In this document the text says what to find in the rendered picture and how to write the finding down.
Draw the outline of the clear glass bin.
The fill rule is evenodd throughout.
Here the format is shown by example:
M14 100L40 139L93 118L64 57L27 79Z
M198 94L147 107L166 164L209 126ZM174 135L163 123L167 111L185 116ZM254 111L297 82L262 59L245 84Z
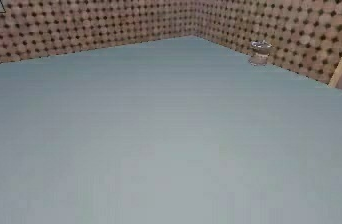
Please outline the clear glass bin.
M249 58L248 62L254 66L265 66L273 45L268 43L266 40L252 41L251 48L253 50L253 54Z

